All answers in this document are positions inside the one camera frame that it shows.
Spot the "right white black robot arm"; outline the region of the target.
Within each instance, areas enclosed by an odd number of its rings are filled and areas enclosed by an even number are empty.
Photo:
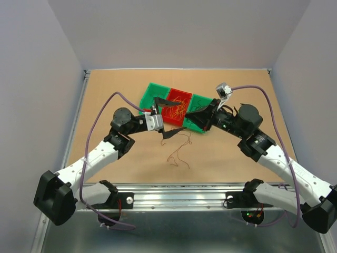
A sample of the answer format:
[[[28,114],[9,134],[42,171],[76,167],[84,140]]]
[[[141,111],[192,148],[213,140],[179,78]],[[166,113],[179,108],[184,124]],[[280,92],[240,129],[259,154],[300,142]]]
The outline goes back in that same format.
[[[263,118],[256,107],[241,104],[227,111],[212,102],[199,110],[188,112],[186,118],[204,131],[217,127],[240,138],[240,151],[254,162],[270,169],[289,184],[293,191],[274,187],[263,180],[248,181],[241,192],[226,200],[227,208],[253,208],[259,204],[282,208],[295,215],[314,231],[327,233],[336,222],[336,186],[319,179],[291,158],[276,142],[260,130]]]

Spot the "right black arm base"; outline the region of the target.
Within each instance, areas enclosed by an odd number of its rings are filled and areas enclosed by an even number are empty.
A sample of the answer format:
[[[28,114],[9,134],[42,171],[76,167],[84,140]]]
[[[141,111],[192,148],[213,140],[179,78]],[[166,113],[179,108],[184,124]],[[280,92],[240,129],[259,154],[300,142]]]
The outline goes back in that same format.
[[[226,209],[260,207],[262,203],[258,202],[253,193],[262,183],[264,183],[263,180],[253,179],[246,182],[241,191],[227,191],[222,206]]]

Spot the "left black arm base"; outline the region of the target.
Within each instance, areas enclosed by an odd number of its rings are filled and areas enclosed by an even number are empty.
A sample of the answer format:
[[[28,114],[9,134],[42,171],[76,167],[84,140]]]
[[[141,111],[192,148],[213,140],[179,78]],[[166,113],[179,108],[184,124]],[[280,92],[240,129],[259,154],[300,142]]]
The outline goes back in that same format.
[[[133,209],[133,192],[112,193],[104,203],[95,203],[95,209]]]

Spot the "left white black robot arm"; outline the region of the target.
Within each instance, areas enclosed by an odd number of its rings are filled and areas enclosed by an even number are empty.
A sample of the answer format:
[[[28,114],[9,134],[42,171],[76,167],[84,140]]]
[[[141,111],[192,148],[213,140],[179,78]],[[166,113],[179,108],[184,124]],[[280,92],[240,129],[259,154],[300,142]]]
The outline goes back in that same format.
[[[92,150],[85,146],[84,156],[57,172],[44,172],[38,182],[33,200],[36,206],[54,225],[67,222],[78,209],[91,209],[96,204],[121,208],[117,188],[107,181],[91,187],[84,182],[110,163],[127,154],[135,141],[131,134],[156,131],[164,139],[176,135],[183,128],[166,131],[160,108],[177,106],[177,102],[154,98],[150,112],[134,116],[128,108],[119,108],[113,114],[108,135]]]

